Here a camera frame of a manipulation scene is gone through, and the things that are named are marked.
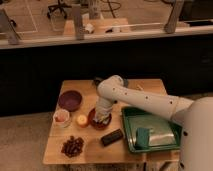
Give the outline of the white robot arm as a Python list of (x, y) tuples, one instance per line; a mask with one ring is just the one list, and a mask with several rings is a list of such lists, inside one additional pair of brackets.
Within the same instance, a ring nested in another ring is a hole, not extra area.
[(191, 100), (129, 89), (119, 75), (101, 81), (97, 94), (96, 121), (111, 114), (115, 101), (161, 116), (182, 127), (179, 171), (213, 171), (213, 97)]

